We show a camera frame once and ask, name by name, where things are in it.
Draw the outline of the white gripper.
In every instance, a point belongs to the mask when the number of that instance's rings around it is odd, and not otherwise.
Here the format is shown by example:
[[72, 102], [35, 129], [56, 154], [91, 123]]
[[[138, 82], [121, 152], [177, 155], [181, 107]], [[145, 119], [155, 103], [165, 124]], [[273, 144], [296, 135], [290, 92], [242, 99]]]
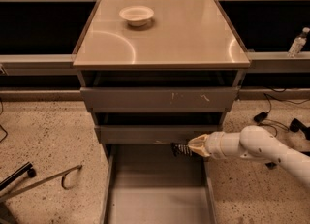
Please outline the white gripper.
[[190, 150], [201, 157], [225, 159], [238, 157], [242, 153], [238, 133], [214, 132], [202, 134], [188, 142]]

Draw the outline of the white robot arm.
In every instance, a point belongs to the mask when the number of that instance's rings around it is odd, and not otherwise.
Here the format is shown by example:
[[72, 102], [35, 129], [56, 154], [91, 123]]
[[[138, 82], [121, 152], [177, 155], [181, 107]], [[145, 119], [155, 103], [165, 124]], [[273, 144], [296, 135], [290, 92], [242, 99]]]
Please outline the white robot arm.
[[260, 126], [247, 126], [239, 133], [213, 132], [188, 142], [201, 157], [273, 162], [310, 187], [310, 157], [289, 148]]

